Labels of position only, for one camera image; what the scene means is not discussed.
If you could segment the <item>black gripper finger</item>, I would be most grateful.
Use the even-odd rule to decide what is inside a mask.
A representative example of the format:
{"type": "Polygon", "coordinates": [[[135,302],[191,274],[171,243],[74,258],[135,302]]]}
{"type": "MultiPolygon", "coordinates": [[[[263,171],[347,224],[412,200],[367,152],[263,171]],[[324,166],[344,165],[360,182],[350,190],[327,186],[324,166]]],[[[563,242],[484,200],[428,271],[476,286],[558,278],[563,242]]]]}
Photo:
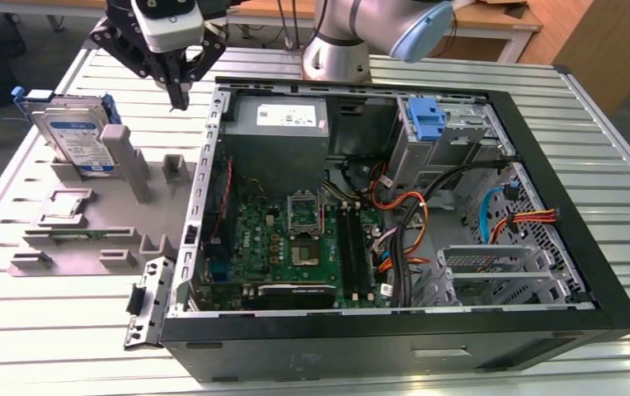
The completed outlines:
{"type": "Polygon", "coordinates": [[[183,110],[183,50],[152,52],[138,30],[134,24],[122,31],[108,18],[102,18],[90,38],[139,78],[155,80],[168,94],[172,109],[183,110]]]}
{"type": "Polygon", "coordinates": [[[186,109],[190,103],[188,94],[192,83],[198,82],[211,70],[227,47],[227,31],[206,31],[202,50],[191,59],[184,59],[180,65],[180,101],[179,109],[186,109]]]}

